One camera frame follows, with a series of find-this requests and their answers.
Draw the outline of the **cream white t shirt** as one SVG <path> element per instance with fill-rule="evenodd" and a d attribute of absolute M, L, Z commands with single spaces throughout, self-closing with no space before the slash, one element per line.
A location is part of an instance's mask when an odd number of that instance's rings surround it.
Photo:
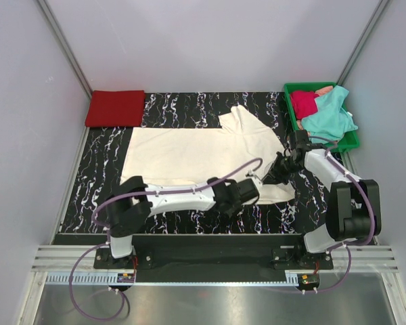
<path fill-rule="evenodd" d="M 261 158 L 233 175 L 235 181 L 249 171 L 262 179 L 284 147 L 274 131 L 243 106 L 219 116 L 218 129 L 134 128 L 120 176 L 124 183 L 133 176 L 159 186 L 193 185 L 212 177 L 221 178 L 253 158 Z M 290 183 L 263 184 L 259 204 L 294 199 Z"/>

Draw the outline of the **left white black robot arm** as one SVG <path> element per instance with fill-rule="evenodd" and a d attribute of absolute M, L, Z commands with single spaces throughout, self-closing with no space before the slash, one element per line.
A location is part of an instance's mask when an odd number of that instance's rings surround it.
<path fill-rule="evenodd" d="M 262 181 L 255 175 L 247 175 L 239 182 L 213 177 L 192 186 L 157 186 L 145 183 L 141 176 L 134 176 L 105 202 L 110 242 L 108 258 L 119 268 L 132 262 L 135 252 L 133 235 L 148 217 L 167 212 L 211 209 L 231 217 L 247 202 L 256 203 L 262 186 Z"/>

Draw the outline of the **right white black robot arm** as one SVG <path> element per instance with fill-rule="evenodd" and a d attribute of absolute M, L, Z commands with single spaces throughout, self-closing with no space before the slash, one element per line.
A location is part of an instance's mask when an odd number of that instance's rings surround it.
<path fill-rule="evenodd" d="M 297 149 L 277 153 L 268 172 L 277 183 L 306 169 L 329 191 L 325 223 L 303 234 L 294 245 L 288 263 L 311 269 L 333 249 L 369 244 L 382 230 L 380 189 L 376 181 L 362 179 L 341 165 L 329 150 Z"/>

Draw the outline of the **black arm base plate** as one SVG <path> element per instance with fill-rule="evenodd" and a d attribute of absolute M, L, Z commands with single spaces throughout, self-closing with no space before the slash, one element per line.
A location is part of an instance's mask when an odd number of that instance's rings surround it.
<path fill-rule="evenodd" d="M 244 280 L 267 279 L 281 271 L 314 272 L 288 263 L 288 257 L 301 235 L 296 234 L 211 234 L 133 236 L 135 252 L 130 257 L 114 259 L 109 248 L 96 250 L 96 269 L 135 270 L 153 276 L 173 274 L 208 274 L 220 278 Z"/>

